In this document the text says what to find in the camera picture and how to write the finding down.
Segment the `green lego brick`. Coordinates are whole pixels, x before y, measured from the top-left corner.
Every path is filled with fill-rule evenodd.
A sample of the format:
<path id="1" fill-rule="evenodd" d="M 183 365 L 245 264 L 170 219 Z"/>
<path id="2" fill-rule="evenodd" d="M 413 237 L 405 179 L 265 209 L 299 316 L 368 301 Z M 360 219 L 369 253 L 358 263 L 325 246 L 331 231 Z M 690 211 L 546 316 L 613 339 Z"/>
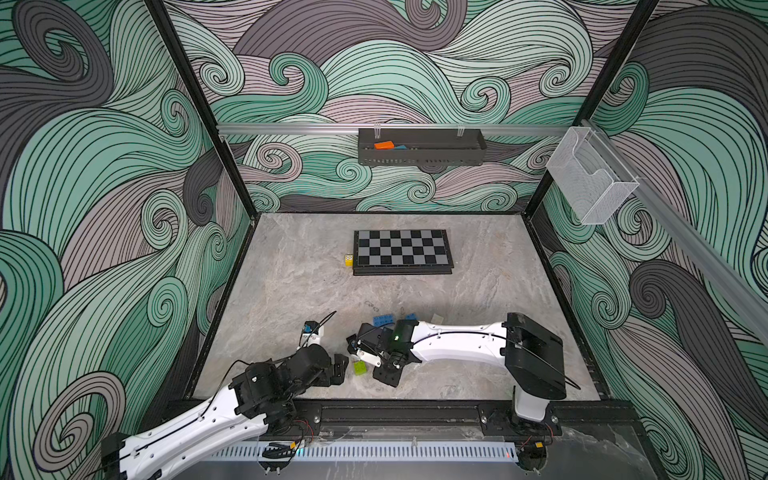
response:
<path id="1" fill-rule="evenodd" d="M 355 361 L 353 363 L 353 372 L 355 376 L 362 376 L 367 372 L 367 365 L 363 361 Z"/>

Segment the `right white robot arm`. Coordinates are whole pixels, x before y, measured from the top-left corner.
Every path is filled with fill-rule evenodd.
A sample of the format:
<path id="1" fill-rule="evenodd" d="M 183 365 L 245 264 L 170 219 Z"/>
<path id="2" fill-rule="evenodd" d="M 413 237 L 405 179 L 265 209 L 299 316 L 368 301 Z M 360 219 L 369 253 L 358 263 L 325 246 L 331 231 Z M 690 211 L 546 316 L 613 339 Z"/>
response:
<path id="1" fill-rule="evenodd" d="M 390 387 L 399 385 L 410 364 L 456 360 L 502 366 L 515 381 L 514 414 L 529 422 L 543 423 L 549 404 L 567 397 L 561 337 L 521 313 L 474 326 L 413 319 L 364 323 L 346 342 L 350 354 L 373 367 L 374 379 Z"/>

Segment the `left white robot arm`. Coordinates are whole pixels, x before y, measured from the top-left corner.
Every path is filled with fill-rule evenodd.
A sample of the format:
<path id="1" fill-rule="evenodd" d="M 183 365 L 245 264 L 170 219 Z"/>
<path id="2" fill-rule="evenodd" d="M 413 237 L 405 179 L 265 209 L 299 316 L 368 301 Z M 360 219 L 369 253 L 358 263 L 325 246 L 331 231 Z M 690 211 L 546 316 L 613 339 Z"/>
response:
<path id="1" fill-rule="evenodd" d="M 94 479 L 171 479 L 241 440 L 283 433 L 299 422 L 295 398 L 311 388 L 344 382 L 349 358 L 319 344 L 280 360 L 248 364 L 197 406 L 132 436 L 101 441 Z"/>

